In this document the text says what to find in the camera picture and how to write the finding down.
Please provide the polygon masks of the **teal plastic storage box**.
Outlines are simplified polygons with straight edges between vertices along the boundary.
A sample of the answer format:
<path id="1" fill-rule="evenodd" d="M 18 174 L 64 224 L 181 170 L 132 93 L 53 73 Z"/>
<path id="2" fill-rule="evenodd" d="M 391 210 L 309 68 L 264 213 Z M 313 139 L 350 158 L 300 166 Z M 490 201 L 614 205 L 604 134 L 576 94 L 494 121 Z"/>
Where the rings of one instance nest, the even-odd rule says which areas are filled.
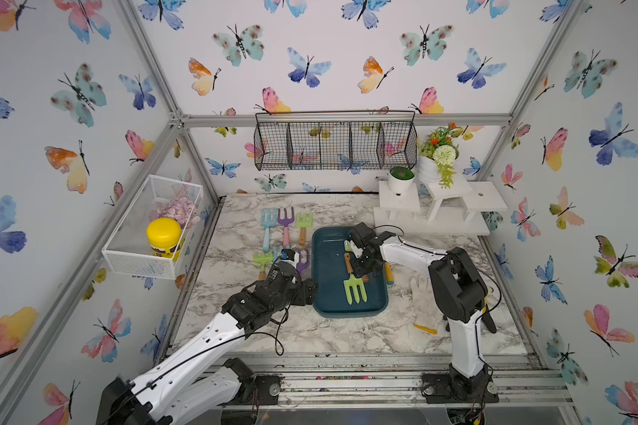
<path id="1" fill-rule="evenodd" d="M 324 318 L 372 317 L 384 312 L 388 306 L 383 270 L 361 278 L 358 285 L 347 282 L 356 276 L 345 257 L 344 243 L 349 232 L 349 227 L 324 227 L 312 236 L 311 274 L 317 284 L 314 308 Z"/>

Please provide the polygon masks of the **green wide fork wooden handle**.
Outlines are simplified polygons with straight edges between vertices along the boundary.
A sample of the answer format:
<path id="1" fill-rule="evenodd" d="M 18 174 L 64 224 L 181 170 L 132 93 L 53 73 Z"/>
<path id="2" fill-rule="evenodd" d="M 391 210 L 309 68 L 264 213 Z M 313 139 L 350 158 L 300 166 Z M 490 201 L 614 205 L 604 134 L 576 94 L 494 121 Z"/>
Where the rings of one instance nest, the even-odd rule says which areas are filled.
<path id="1" fill-rule="evenodd" d="M 300 230 L 299 246 L 305 247 L 308 240 L 308 229 L 313 227 L 314 214 L 312 212 L 299 212 L 296 216 L 296 227 Z"/>

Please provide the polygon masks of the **light blue fork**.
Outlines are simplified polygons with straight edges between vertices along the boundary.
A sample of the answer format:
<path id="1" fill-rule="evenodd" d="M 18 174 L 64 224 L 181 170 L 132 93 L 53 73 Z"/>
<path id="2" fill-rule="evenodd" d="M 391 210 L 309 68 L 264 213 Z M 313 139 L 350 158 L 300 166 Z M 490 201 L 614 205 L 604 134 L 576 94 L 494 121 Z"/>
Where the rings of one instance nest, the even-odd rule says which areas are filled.
<path id="1" fill-rule="evenodd" d="M 261 226 L 264 228 L 264 237 L 262 249 L 265 253 L 270 249 L 271 229 L 278 225 L 278 209 L 262 209 L 261 210 Z"/>

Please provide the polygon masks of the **purple rake pink handle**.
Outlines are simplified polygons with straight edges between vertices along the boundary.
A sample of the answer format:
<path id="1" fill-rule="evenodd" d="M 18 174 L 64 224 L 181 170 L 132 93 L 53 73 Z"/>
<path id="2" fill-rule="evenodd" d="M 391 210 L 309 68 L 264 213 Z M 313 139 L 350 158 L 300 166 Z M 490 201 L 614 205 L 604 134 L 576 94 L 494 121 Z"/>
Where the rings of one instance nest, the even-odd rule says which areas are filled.
<path id="1" fill-rule="evenodd" d="M 291 236 L 290 236 L 290 226 L 294 223 L 295 214 L 294 208 L 278 208 L 278 212 L 276 213 L 278 216 L 278 224 L 283 227 L 283 247 L 285 249 L 291 248 Z"/>

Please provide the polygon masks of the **teal fork yellow handle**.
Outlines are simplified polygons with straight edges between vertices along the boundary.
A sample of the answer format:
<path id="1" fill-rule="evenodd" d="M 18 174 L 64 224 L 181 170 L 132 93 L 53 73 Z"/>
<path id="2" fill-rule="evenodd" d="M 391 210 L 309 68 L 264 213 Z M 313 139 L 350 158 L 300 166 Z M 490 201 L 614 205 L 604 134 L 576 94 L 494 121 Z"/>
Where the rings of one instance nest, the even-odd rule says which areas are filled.
<path id="1" fill-rule="evenodd" d="M 389 263 L 386 263 L 384 265 L 384 271 L 385 271 L 387 285 L 388 286 L 393 286 L 394 285 L 394 275 L 393 275 L 392 266 Z"/>

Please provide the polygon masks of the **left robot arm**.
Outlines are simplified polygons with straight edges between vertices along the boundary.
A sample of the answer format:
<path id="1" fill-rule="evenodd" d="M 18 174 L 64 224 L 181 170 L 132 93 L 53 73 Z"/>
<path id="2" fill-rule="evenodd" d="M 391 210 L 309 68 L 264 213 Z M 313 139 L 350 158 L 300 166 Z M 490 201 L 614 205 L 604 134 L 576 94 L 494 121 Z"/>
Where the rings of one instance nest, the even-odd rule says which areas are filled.
<path id="1" fill-rule="evenodd" d="M 278 260 L 269 274 L 233 294 L 191 341 L 143 375 L 116 378 L 102 392 L 98 424 L 186 424 L 207 412 L 255 392 L 253 372 L 240 359 L 228 359 L 213 377 L 200 376 L 246 338 L 262 335 L 276 313 L 311 306 L 317 283 L 303 279 L 293 260 Z"/>

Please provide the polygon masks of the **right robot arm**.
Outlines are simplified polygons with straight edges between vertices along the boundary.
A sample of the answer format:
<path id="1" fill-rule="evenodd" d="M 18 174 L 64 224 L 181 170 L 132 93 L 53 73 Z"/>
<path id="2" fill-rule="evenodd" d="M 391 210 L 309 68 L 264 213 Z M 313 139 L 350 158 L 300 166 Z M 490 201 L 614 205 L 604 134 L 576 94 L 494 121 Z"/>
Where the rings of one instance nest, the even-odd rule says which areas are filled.
<path id="1" fill-rule="evenodd" d="M 475 407 L 499 401 L 492 368 L 480 347 L 481 325 L 496 330 L 487 308 L 488 288 L 462 248 L 435 251 L 410 244 L 390 231 L 377 233 L 361 222 L 351 228 L 348 265 L 358 277 L 386 262 L 429 274 L 435 305 L 447 319 L 452 358 L 446 373 L 422 375 L 420 389 L 428 404 L 469 403 Z"/>

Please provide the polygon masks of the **white tiered display stand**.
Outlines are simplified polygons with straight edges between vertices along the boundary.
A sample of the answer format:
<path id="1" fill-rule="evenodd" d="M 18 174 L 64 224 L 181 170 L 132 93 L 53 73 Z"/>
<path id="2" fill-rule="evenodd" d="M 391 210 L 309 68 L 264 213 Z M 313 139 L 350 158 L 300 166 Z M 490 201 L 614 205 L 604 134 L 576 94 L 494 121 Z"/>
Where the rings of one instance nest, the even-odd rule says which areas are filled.
<path id="1" fill-rule="evenodd" d="M 483 214 L 508 210 L 492 182 L 469 182 L 461 176 L 449 189 L 436 182 L 428 184 L 428 207 L 422 206 L 419 188 L 413 182 L 406 192 L 397 195 L 381 177 L 379 205 L 373 209 L 376 225 L 395 226 L 406 234 L 487 236 L 490 229 Z"/>

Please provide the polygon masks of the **small white pot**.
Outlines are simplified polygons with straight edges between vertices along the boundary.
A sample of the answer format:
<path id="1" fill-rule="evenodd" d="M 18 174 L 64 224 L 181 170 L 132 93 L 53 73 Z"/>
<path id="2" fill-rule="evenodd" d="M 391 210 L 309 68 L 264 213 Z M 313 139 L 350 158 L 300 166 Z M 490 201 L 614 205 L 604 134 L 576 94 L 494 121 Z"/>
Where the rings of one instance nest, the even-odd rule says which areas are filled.
<path id="1" fill-rule="evenodd" d="M 394 166 L 389 170 L 387 182 L 388 187 L 396 196 L 406 193 L 415 179 L 414 172 L 404 166 Z"/>

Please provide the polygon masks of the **yellow marker on table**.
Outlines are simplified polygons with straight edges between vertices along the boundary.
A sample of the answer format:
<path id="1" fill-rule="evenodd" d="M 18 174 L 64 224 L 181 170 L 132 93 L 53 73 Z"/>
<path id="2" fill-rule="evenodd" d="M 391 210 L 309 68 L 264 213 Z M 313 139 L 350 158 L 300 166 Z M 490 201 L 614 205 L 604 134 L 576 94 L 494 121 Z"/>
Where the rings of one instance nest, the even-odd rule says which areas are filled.
<path id="1" fill-rule="evenodd" d="M 413 326 L 414 326 L 414 328 L 419 329 L 419 330 L 421 330 L 423 332 L 426 332 L 428 334 L 435 335 L 435 336 L 438 335 L 438 331 L 436 329 L 428 328 L 428 327 L 425 327 L 425 326 L 422 326 L 422 325 L 419 325 L 419 324 L 416 324 L 416 323 L 414 323 Z"/>

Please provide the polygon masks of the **yellow lidded jar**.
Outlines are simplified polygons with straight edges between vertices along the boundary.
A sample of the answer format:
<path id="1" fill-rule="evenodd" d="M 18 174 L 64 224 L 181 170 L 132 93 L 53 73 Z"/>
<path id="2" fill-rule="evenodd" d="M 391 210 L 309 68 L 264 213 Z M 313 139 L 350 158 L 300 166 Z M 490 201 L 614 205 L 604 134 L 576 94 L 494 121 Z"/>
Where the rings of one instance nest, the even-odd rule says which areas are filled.
<path id="1" fill-rule="evenodd" d="M 146 236 L 155 257 L 177 262 L 181 251 L 182 228 L 176 221 L 156 219 L 148 225 Z"/>

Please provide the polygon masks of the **pink flower bundle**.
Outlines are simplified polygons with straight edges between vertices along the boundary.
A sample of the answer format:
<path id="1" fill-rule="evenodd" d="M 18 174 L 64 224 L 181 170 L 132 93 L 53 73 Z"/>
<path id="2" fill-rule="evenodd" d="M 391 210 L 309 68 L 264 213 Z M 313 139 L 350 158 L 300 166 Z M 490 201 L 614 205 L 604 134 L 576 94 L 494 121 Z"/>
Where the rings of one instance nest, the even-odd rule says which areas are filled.
<path id="1" fill-rule="evenodd" d="M 181 228 L 191 228 L 200 222 L 198 207 L 189 198 L 182 197 L 170 201 L 159 209 L 159 218 L 168 218 L 176 221 Z"/>

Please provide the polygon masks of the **white pot with flowers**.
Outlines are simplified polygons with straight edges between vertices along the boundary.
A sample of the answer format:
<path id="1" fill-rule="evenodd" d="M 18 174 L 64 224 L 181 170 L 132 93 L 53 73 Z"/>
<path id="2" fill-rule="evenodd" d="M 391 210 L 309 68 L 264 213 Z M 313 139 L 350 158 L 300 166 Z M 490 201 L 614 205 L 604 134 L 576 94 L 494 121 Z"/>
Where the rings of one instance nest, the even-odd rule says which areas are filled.
<path id="1" fill-rule="evenodd" d="M 459 150 L 454 145 L 457 125 L 434 129 L 418 145 L 418 175 L 424 184 L 437 182 L 442 189 L 450 189 L 454 183 L 455 162 Z"/>

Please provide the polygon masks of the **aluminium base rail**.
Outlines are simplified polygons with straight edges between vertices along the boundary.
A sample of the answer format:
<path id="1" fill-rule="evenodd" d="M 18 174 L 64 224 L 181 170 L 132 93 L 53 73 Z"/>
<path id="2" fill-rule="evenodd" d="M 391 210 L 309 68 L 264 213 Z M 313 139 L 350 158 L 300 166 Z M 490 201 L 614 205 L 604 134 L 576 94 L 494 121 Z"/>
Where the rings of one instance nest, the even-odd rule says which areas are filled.
<path id="1" fill-rule="evenodd" d="M 475 407 L 469 403 L 428 404 L 422 375 L 446 373 L 448 355 L 425 354 L 271 354 L 234 352 L 201 374 L 209 379 L 228 359 L 240 359 L 253 372 L 255 392 L 215 408 L 270 407 L 388 408 Z M 539 367 L 528 355 L 491 355 L 499 401 L 487 407 L 571 407 L 572 396 L 560 374 Z"/>

